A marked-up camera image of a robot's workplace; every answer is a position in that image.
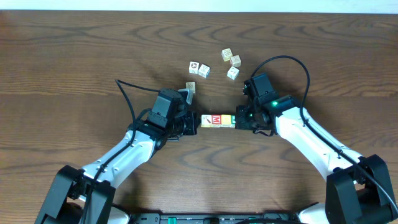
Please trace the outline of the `hammer picture yellow block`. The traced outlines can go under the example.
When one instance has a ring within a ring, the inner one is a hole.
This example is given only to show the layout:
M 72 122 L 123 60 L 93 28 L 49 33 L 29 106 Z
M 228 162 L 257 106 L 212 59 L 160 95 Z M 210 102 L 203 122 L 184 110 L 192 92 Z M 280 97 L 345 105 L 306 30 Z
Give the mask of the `hammer picture yellow block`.
M 212 115 L 210 114 L 201 115 L 201 127 L 210 128 L 211 125 L 212 125 Z

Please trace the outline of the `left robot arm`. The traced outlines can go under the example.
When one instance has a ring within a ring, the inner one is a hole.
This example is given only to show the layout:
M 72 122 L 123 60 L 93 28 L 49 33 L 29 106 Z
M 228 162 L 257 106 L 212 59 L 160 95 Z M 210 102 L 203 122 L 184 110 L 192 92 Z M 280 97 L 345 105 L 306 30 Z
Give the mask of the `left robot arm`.
M 81 169 L 66 165 L 57 172 L 36 223 L 130 223 L 129 212 L 113 203 L 116 189 L 168 140 L 193 136 L 199 125 L 193 111 L 163 118 L 143 110 L 101 158 Z

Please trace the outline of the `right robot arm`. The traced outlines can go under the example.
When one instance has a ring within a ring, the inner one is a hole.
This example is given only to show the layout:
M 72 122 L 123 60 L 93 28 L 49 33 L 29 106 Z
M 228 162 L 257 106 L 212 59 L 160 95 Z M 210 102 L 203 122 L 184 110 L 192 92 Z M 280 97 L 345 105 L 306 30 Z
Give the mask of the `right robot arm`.
M 325 203 L 299 211 L 301 223 L 389 223 L 397 205 L 386 163 L 364 157 L 323 129 L 292 96 L 255 96 L 236 108 L 236 128 L 279 135 L 295 146 L 326 182 Z

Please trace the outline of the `red letter M block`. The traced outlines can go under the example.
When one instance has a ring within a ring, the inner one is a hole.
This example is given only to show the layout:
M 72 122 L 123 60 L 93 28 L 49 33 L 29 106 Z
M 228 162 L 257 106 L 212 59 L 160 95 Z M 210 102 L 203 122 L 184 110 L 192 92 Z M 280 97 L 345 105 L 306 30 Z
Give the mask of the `red letter M block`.
M 222 125 L 221 122 L 221 115 L 219 114 L 213 114 L 211 116 L 211 127 L 212 128 L 220 128 Z

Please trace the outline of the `yellow top wooden block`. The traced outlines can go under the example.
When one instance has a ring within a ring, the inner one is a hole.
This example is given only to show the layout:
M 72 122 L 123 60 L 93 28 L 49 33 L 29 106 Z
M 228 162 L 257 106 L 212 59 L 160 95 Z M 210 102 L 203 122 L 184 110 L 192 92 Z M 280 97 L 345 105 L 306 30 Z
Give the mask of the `yellow top wooden block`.
M 232 116 L 229 114 L 221 115 L 221 127 L 230 128 L 232 125 Z

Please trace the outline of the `green number seven block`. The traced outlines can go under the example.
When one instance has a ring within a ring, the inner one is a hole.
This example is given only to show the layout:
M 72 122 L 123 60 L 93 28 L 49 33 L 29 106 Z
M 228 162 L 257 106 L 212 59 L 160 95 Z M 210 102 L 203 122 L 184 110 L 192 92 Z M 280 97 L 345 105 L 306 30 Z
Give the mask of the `green number seven block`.
M 236 126 L 236 117 L 235 115 L 231 115 L 231 125 L 230 128 L 235 128 Z

